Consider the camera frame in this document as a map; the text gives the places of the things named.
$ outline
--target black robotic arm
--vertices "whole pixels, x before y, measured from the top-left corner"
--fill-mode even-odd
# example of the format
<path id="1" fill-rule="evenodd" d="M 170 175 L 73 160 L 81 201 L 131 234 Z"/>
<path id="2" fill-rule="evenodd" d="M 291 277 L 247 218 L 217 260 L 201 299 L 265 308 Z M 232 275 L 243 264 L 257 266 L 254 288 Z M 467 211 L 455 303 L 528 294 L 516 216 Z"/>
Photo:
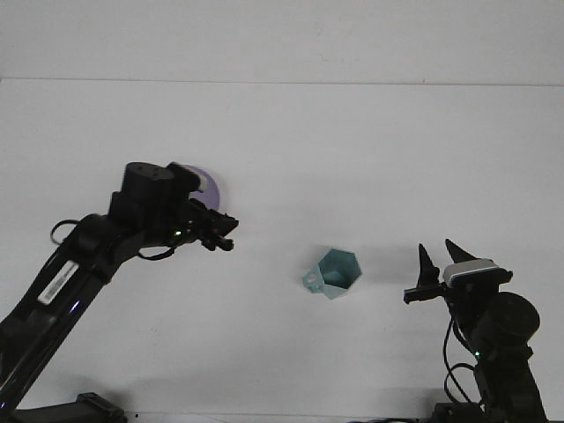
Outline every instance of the black robotic arm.
<path id="1" fill-rule="evenodd" d="M 80 220 L 0 323 L 0 422 L 6 421 L 80 316 L 134 256 L 166 258 L 184 243 L 231 250 L 238 221 L 190 198 L 200 176 L 177 163 L 130 163 L 107 215 Z M 145 257 L 140 249 L 168 247 Z"/>

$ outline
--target white label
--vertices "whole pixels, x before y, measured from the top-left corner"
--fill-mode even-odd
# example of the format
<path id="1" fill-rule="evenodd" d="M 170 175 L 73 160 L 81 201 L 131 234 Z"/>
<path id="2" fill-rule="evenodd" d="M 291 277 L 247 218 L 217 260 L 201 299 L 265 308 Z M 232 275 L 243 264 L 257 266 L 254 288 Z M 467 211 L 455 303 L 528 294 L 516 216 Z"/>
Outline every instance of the white label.
<path id="1" fill-rule="evenodd" d="M 53 280 L 46 286 L 41 295 L 37 297 L 37 301 L 48 306 L 51 301 L 63 289 L 63 286 L 69 281 L 74 272 L 78 270 L 78 264 L 68 261 L 63 265 L 61 270 L 55 275 Z"/>

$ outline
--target purple object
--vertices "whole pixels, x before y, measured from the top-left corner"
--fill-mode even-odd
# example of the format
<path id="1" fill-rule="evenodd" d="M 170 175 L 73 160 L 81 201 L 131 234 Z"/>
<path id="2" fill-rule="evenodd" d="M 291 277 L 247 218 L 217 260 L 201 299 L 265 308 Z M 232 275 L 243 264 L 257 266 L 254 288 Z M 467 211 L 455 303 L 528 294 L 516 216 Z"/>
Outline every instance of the purple object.
<path id="1" fill-rule="evenodd" d="M 190 198 L 195 198 L 205 204 L 208 209 L 218 210 L 219 209 L 219 188 L 218 184 L 213 180 L 212 176 L 208 174 L 205 170 L 186 165 L 187 168 L 193 170 L 197 174 L 203 176 L 207 179 L 207 188 L 204 192 L 194 191 L 190 194 Z"/>

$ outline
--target wire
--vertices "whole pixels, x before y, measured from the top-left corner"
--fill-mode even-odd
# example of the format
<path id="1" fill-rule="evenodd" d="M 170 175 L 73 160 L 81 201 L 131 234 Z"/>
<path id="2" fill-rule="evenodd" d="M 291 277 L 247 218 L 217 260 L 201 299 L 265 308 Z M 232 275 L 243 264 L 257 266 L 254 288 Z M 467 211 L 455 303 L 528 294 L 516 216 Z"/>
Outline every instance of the wire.
<path id="1" fill-rule="evenodd" d="M 149 260 L 151 262 L 157 262 L 159 260 L 169 258 L 172 254 L 174 254 L 175 251 L 176 251 L 176 247 L 172 247 L 172 248 L 168 249 L 167 251 L 165 251 L 164 253 L 156 254 L 154 256 L 144 256 L 140 252 L 137 253 L 137 256 L 144 259 L 144 260 Z"/>
<path id="2" fill-rule="evenodd" d="M 56 230 L 63 226 L 63 225 L 77 225 L 78 224 L 78 220 L 75 219 L 66 219 L 66 220 L 61 220 L 59 223 L 57 223 L 55 226 L 53 226 L 53 229 L 51 229 L 51 233 L 49 234 L 49 237 L 51 238 L 51 241 L 55 244 L 55 245 L 61 245 L 63 242 L 62 241 L 57 241 L 55 239 L 55 232 Z"/>
<path id="3" fill-rule="evenodd" d="M 458 391 L 462 394 L 462 396 L 464 397 L 464 399 L 469 403 L 469 404 L 473 404 L 473 402 L 471 401 L 470 397 L 468 397 L 468 395 L 466 394 L 466 392 L 464 391 L 464 389 L 462 388 L 462 386 L 460 385 L 460 383 L 458 383 L 458 380 L 456 379 L 456 377 L 454 376 L 454 374 L 452 373 L 453 368 L 450 366 L 449 364 L 449 359 L 447 357 L 447 344 L 449 343 L 449 336 L 450 336 L 450 332 L 452 331 L 452 327 L 454 325 L 455 319 L 454 317 L 450 318 L 450 322 L 449 322 L 449 327 L 447 328 L 447 334 L 444 337 L 444 343 L 442 344 L 442 359 L 444 360 L 444 365 L 447 367 L 447 377 L 444 380 L 444 392 L 445 394 L 447 394 L 447 397 L 449 397 L 450 401 L 452 401 L 454 404 L 460 404 L 460 401 L 458 401 L 451 393 L 449 390 L 449 387 L 447 386 L 447 380 L 452 379 L 452 382 L 454 382 L 454 384 L 456 385 L 456 387 L 458 388 Z"/>
<path id="4" fill-rule="evenodd" d="M 460 342 L 460 344 L 462 344 L 462 346 L 466 348 L 470 353 L 473 353 L 472 350 L 470 349 L 470 346 L 466 342 L 466 339 L 464 339 L 464 337 L 460 333 L 460 328 L 458 328 L 458 323 L 456 323 L 456 320 L 452 325 L 452 332 L 455 334 L 455 337 L 456 339 L 458 339 L 458 342 Z"/>

